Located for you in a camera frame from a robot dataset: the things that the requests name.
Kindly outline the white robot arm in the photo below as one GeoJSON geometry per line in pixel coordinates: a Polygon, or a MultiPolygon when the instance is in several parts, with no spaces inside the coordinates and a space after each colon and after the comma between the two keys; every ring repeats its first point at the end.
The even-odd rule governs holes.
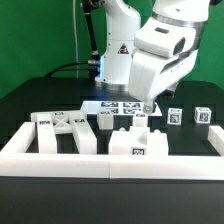
{"type": "Polygon", "coordinates": [[[123,0],[103,0],[103,5],[107,46],[96,84],[127,90],[150,115],[157,96],[173,93],[192,71],[211,0],[155,0],[144,25],[123,0]]]}

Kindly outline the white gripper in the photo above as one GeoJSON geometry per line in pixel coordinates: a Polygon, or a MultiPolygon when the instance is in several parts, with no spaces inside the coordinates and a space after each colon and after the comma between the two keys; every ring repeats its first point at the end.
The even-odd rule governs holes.
{"type": "Polygon", "coordinates": [[[156,97],[189,74],[198,51],[164,58],[136,50],[131,63],[128,92],[145,103],[143,112],[151,116],[156,110],[156,97]]]}

